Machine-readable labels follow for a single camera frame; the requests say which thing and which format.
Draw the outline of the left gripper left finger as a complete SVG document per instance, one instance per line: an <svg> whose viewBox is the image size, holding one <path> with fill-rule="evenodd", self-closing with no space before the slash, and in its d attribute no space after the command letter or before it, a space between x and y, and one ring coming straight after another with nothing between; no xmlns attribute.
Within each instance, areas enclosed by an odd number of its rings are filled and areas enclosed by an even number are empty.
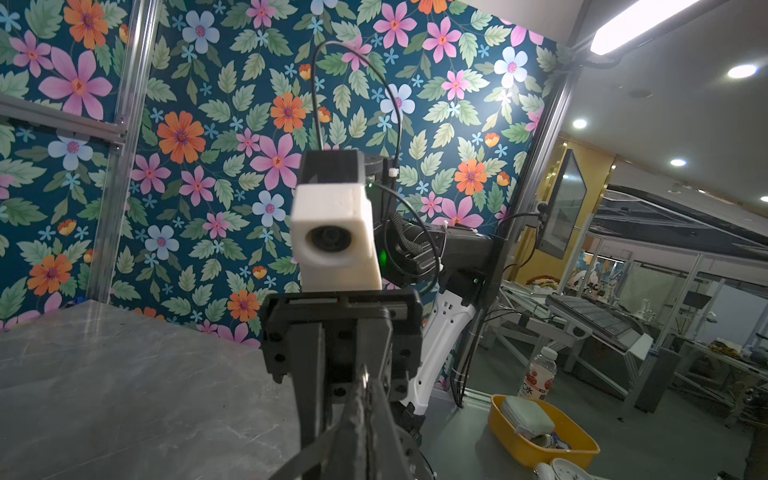
<svg viewBox="0 0 768 480"><path fill-rule="evenodd" d="M362 371L339 421L281 467L282 479L367 479L368 372Z"/></svg>

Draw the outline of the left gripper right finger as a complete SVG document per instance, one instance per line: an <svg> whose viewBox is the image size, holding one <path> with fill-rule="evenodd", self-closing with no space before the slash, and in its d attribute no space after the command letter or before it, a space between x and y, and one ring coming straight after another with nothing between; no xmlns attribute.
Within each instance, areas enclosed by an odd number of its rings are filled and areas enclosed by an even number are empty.
<svg viewBox="0 0 768 480"><path fill-rule="evenodd" d="M372 380L367 386L367 478L411 480L416 473L382 384Z"/></svg>

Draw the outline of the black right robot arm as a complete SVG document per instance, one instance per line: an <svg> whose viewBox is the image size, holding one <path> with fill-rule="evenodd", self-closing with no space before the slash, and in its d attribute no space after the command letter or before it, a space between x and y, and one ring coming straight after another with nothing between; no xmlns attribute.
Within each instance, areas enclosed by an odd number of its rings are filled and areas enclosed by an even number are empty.
<svg viewBox="0 0 768 480"><path fill-rule="evenodd" d="M267 370L293 382L303 446L375 352L396 423L417 432L455 342L488 303L503 240L464 220L402 217L399 173L357 150L301 157L290 232L300 290L269 295L260 315Z"/></svg>

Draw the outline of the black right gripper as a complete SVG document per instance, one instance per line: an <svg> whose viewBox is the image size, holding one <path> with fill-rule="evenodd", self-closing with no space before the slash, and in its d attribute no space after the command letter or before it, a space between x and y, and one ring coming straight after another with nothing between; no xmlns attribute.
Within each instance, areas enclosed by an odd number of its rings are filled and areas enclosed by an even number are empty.
<svg viewBox="0 0 768 480"><path fill-rule="evenodd" d="M262 306L262 353L276 382L292 376L300 444L326 430L326 378L333 391L377 380L403 400L418 371L423 306L412 289L272 294Z"/></svg>

